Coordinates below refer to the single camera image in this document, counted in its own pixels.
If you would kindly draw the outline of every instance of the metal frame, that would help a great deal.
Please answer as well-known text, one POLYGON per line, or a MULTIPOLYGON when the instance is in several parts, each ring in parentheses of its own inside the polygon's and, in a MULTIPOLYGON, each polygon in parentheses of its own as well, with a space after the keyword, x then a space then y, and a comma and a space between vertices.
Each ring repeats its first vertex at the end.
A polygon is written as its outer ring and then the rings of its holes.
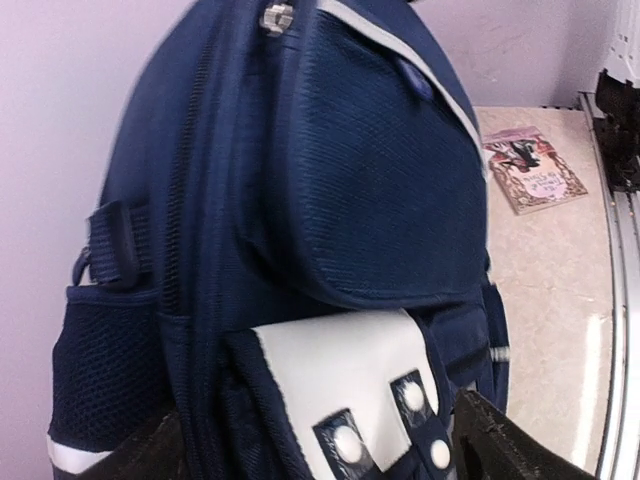
POLYGON ((598 160, 613 269, 613 352, 607 422, 596 475, 638 480, 640 450, 640 196, 608 188, 593 120, 595 96, 580 95, 598 160))

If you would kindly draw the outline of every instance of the marble floor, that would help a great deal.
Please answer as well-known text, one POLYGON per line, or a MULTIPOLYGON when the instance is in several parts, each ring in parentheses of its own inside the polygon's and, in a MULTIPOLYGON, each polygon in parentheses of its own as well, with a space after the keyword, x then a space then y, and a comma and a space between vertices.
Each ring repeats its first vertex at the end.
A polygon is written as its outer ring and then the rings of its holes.
POLYGON ((478 108, 484 134, 537 126, 589 195, 516 216, 490 181, 492 279, 510 322, 509 417, 532 437, 594 473, 608 401, 612 275, 602 185, 580 111, 478 108))

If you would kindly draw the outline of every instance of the backpack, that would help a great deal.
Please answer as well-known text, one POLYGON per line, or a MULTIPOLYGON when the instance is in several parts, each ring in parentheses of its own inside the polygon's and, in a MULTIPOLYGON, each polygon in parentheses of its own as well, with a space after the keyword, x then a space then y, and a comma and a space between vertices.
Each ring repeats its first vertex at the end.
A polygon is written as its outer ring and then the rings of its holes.
POLYGON ((73 268, 56 480, 447 478, 456 392, 507 402, 485 173, 404 0, 196 2, 73 268))

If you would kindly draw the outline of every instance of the book cover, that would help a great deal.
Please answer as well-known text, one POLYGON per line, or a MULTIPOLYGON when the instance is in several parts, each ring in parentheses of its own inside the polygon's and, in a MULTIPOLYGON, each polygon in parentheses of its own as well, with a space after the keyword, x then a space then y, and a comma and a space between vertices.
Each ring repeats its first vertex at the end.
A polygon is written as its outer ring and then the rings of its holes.
POLYGON ((587 195, 587 189, 536 127, 503 130, 484 139, 497 182, 518 215, 587 195))

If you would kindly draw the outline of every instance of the wall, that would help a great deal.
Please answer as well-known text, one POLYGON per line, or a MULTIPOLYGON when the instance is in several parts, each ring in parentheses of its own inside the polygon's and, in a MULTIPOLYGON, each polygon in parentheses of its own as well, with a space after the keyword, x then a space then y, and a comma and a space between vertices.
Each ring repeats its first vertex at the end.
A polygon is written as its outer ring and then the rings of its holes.
MULTIPOLYGON (((568 104, 592 85, 607 2, 417 8, 477 104, 540 105, 568 104)), ((131 85, 188 3, 0 1, 0 480, 49 478, 50 351, 82 219, 131 85)))

